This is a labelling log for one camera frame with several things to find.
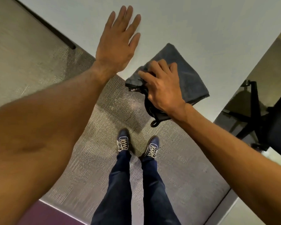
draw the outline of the office chair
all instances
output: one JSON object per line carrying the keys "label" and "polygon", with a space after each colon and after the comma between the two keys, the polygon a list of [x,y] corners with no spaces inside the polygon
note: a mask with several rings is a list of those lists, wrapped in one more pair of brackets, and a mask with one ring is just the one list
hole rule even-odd
{"label": "office chair", "polygon": [[281,98],[273,107],[268,107],[268,113],[262,116],[256,81],[246,80],[242,84],[242,87],[248,86],[251,86],[251,117],[236,112],[227,112],[239,121],[247,123],[236,137],[242,140],[255,131],[258,143],[251,144],[252,148],[258,151],[267,151],[271,147],[281,155]]}

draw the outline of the blue sneaker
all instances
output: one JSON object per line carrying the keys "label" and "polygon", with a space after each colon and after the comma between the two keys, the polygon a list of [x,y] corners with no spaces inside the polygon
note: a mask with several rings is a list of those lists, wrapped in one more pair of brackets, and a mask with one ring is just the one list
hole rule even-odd
{"label": "blue sneaker", "polygon": [[156,153],[159,149],[159,138],[158,136],[153,136],[148,142],[147,150],[143,154],[145,156],[151,156],[152,158],[156,158]]}
{"label": "blue sneaker", "polygon": [[129,141],[130,136],[128,129],[121,129],[118,133],[118,137],[116,138],[116,144],[118,146],[118,152],[121,152],[123,150],[127,150],[130,153],[129,150]]}

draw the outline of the pants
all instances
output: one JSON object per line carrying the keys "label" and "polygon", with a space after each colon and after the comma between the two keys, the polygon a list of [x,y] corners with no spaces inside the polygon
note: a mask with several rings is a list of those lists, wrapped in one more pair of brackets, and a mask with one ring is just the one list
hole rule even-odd
{"label": "pants", "polygon": [[[117,162],[109,174],[107,193],[96,209],[91,225],[131,225],[130,158],[128,151],[118,154]],[[144,224],[181,225],[157,173],[157,162],[145,157],[142,170]]]}

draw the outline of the hand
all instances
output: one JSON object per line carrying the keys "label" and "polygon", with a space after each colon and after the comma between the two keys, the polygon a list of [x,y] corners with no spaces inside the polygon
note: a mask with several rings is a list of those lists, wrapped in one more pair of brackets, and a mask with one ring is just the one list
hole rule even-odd
{"label": "hand", "polygon": [[108,69],[108,73],[105,73],[108,79],[126,68],[138,45],[140,33],[136,33],[129,43],[141,21],[141,16],[138,14],[127,28],[132,12],[132,6],[129,6],[127,10],[125,6],[122,6],[115,22],[116,14],[112,12],[101,36],[96,52],[96,62]]}
{"label": "hand", "polygon": [[179,85],[177,64],[167,65],[164,59],[158,62],[152,61],[149,72],[153,72],[156,77],[148,72],[138,72],[140,77],[147,82],[148,99],[156,108],[170,117],[180,119],[181,115],[184,115],[185,101]]}

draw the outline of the table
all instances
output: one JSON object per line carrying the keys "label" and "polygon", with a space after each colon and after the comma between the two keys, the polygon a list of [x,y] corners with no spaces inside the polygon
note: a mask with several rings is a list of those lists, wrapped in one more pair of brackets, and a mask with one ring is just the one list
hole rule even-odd
{"label": "table", "polygon": [[132,5],[142,15],[127,79],[166,43],[198,72],[210,97],[195,108],[214,121],[281,32],[281,0],[19,0],[95,55],[111,11]]}

